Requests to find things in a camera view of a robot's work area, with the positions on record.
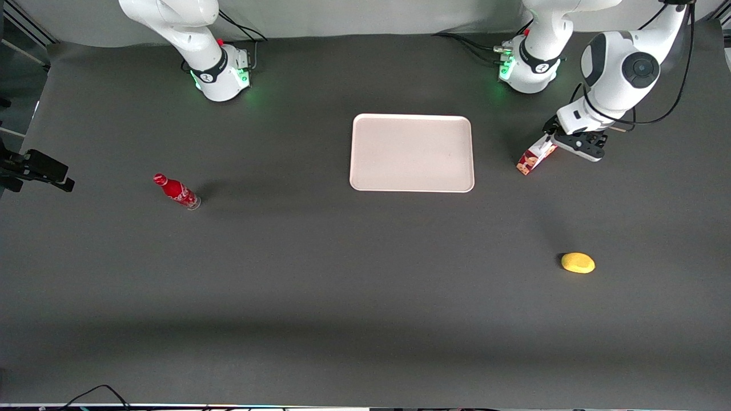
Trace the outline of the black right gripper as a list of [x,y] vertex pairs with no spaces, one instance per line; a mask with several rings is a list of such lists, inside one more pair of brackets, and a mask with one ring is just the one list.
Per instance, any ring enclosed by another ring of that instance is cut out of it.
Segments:
[[1,143],[1,186],[2,189],[11,192],[20,192],[23,187],[21,175],[25,175],[23,162],[26,161],[26,169],[34,175],[51,180],[52,185],[64,192],[72,192],[75,187],[75,180],[66,179],[68,166],[52,157],[31,149],[26,153],[18,153],[9,150],[4,143]]

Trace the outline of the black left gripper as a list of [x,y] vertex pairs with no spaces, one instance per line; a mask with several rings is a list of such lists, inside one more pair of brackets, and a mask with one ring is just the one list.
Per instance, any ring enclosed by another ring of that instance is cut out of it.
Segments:
[[553,145],[561,148],[572,148],[572,143],[594,143],[597,133],[593,131],[580,131],[573,134],[562,134],[560,122],[556,116],[552,116],[545,122],[545,134],[553,135]]

